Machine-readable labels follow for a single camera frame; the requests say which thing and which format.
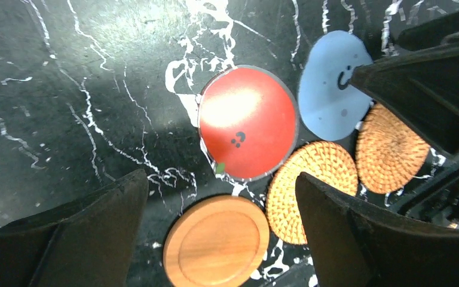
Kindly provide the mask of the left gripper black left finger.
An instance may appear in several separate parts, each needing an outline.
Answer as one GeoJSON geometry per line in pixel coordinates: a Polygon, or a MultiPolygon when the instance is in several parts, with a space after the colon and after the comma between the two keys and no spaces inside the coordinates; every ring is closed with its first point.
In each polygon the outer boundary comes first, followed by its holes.
{"type": "Polygon", "coordinates": [[[148,187],[137,169],[0,227],[0,286],[124,286],[148,187]]]}

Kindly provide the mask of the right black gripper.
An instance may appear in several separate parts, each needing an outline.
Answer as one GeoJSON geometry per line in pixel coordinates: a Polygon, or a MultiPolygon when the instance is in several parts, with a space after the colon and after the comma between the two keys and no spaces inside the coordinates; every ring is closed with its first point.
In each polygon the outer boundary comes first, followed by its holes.
{"type": "Polygon", "coordinates": [[[459,11],[404,30],[397,44],[403,54],[356,68],[350,83],[448,160],[394,210],[459,228],[459,11]]]}

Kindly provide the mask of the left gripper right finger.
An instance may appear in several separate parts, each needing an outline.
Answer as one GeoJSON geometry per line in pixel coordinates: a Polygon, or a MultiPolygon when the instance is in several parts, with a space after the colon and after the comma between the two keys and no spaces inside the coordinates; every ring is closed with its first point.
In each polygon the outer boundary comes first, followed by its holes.
{"type": "Polygon", "coordinates": [[[305,172],[295,193],[320,286],[459,286],[459,230],[390,212],[305,172]]]}

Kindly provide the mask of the blue round coaster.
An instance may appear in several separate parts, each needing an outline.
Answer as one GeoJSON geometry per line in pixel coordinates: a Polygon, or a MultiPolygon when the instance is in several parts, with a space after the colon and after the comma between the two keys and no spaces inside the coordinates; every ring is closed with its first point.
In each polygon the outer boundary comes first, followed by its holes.
{"type": "Polygon", "coordinates": [[[372,99],[350,84],[354,70],[372,64],[363,41],[343,31],[323,35],[313,45],[298,87],[298,106],[306,128],[325,141],[350,135],[372,99]]]}

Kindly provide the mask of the smooth wooden coaster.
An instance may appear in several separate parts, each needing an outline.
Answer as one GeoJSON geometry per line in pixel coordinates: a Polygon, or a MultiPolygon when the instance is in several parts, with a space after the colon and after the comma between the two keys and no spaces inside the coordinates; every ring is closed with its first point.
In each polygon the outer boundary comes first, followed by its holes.
{"type": "Polygon", "coordinates": [[[267,218],[256,204],[214,196],[173,224],[163,266],[173,286],[241,286],[263,261],[269,239],[267,218]]]}

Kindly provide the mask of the red round coaster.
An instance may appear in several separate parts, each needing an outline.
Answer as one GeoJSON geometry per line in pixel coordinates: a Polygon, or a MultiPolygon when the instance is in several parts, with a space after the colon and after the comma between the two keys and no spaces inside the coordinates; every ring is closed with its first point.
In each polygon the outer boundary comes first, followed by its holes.
{"type": "Polygon", "coordinates": [[[216,173],[255,181],[277,170],[295,149],[298,105],[279,77],[238,65],[203,89],[198,128],[216,173]]]}

